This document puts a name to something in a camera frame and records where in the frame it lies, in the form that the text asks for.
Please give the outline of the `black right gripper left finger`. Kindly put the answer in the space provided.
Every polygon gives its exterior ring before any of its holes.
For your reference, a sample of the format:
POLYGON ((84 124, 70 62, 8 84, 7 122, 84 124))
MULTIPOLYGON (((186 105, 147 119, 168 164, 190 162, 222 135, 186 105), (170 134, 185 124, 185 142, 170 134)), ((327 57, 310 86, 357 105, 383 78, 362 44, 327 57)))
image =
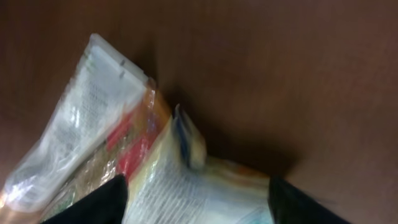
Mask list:
POLYGON ((43 224, 121 224, 127 199, 126 178, 117 175, 43 224))

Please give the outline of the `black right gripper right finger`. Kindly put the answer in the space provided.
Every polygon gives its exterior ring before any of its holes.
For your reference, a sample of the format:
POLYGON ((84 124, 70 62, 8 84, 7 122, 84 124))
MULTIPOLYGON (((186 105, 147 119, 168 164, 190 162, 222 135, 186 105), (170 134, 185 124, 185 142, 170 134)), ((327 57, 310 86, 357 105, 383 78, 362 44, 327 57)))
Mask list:
POLYGON ((270 179, 268 201, 276 224, 349 224, 278 177, 270 179))

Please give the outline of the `yellow white snack bag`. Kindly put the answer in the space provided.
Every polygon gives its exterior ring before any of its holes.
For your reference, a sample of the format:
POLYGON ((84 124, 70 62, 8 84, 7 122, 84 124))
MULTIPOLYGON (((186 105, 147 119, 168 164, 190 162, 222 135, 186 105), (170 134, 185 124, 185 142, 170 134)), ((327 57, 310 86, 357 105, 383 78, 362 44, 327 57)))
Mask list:
POLYGON ((179 106, 131 178, 123 223, 273 223, 269 177, 207 155, 179 106))

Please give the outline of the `white tube with gold cap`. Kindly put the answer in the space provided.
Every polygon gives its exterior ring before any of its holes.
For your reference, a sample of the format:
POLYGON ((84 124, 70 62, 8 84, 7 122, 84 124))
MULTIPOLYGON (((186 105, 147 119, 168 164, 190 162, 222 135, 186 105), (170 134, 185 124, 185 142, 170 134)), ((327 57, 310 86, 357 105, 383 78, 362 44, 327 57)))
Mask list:
POLYGON ((47 206, 76 168, 141 101, 148 77, 98 34, 90 41, 40 139, 6 179, 3 204, 47 206))

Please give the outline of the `orange spaghetti packet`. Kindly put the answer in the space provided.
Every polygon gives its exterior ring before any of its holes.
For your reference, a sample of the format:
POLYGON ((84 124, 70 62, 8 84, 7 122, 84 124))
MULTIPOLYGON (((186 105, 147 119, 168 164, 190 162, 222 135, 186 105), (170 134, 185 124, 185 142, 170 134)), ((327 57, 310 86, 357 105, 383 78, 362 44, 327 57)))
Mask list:
POLYGON ((40 221, 54 217, 114 176, 127 180, 150 154, 170 115, 161 94, 148 89, 143 100, 123 115, 121 123, 68 178, 44 210, 40 221))

